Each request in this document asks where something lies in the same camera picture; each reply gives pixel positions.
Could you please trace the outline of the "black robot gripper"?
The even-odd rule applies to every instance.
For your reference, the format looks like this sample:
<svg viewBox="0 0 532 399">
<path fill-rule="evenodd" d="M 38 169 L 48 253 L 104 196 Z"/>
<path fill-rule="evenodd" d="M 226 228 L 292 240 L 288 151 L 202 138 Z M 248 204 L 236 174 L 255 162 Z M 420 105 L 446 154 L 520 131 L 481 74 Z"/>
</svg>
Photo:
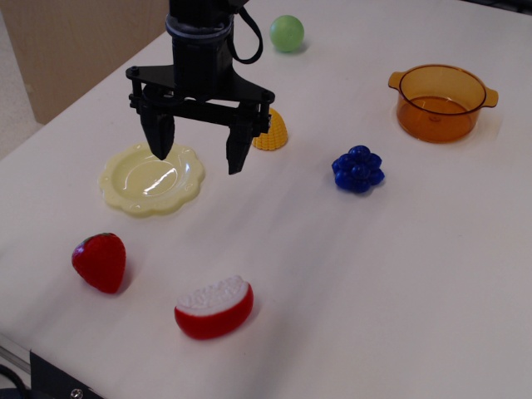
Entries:
<svg viewBox="0 0 532 399">
<path fill-rule="evenodd" d="M 131 107 L 151 153 L 165 160 L 175 139 L 176 116 L 227 126 L 228 173 L 243 167 L 253 138 L 268 132 L 274 94 L 246 81 L 233 67 L 233 33 L 174 34 L 174 60 L 168 66 L 132 66 Z"/>
</svg>

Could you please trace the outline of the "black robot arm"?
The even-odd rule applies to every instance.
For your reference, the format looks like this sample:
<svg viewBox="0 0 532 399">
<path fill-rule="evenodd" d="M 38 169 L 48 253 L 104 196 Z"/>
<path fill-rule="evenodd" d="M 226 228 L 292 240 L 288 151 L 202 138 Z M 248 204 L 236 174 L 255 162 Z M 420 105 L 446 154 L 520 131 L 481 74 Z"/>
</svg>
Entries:
<svg viewBox="0 0 532 399">
<path fill-rule="evenodd" d="M 244 5 L 171 1 L 165 26 L 172 38 L 172 64 L 127 69 L 130 106 L 158 159 L 170 153 L 177 117 L 229 128 L 226 159 L 231 175 L 243 169 L 253 139 L 268 133 L 275 95 L 243 79 L 233 66 L 241 60 L 234 46 L 235 16 L 241 16 L 255 35 L 261 34 Z"/>
</svg>

